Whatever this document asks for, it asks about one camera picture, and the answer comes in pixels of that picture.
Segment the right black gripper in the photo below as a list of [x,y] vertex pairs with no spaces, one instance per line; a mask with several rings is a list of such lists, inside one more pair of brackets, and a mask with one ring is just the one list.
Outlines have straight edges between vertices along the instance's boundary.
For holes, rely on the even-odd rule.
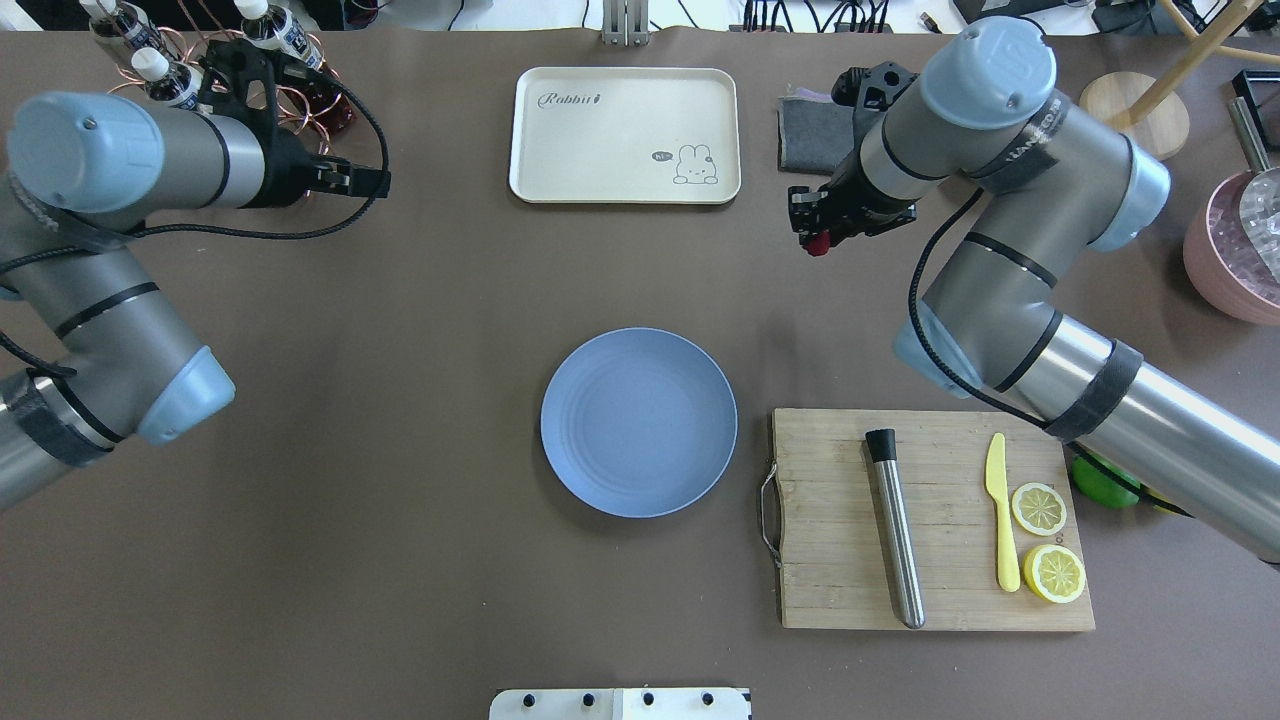
[[791,229],[813,258],[824,256],[845,240],[883,234],[915,219],[914,201],[892,199],[858,173],[832,179],[817,190],[788,187]]

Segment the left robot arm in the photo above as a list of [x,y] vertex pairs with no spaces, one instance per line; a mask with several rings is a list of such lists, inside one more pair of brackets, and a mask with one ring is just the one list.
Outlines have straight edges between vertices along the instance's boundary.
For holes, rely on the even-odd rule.
[[200,60],[197,109],[113,94],[46,92],[23,102],[6,137],[3,296],[26,301],[67,348],[59,363],[12,340],[22,369],[3,380],[1,502],[10,509],[141,436],[165,445],[225,407],[236,386],[129,251],[160,234],[161,210],[284,208],[305,193],[390,188],[379,167],[310,152],[280,127],[288,77],[340,82],[243,38]]

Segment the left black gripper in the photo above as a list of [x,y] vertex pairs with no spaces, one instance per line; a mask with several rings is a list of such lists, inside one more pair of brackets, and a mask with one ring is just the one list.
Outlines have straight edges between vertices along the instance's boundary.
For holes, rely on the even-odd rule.
[[[224,141],[227,178],[212,205],[284,208],[310,190],[320,190],[323,160],[291,132],[279,127],[274,105],[282,79],[316,79],[305,63],[284,53],[262,50],[247,40],[212,40],[198,61],[204,79],[198,104],[212,111],[210,122]],[[387,199],[389,170],[349,167],[347,195]]]

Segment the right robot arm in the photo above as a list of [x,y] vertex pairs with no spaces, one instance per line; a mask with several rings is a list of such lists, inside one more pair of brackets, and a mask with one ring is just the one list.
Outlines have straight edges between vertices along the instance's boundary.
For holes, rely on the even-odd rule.
[[968,26],[920,73],[851,68],[831,96],[855,143],[817,190],[794,186],[800,245],[906,225],[952,176],[989,195],[928,290],[911,287],[905,363],[1006,409],[1155,489],[1267,565],[1279,556],[1277,441],[1050,301],[1087,249],[1120,249],[1170,193],[1169,170],[1059,91],[1042,31],[1015,17]]

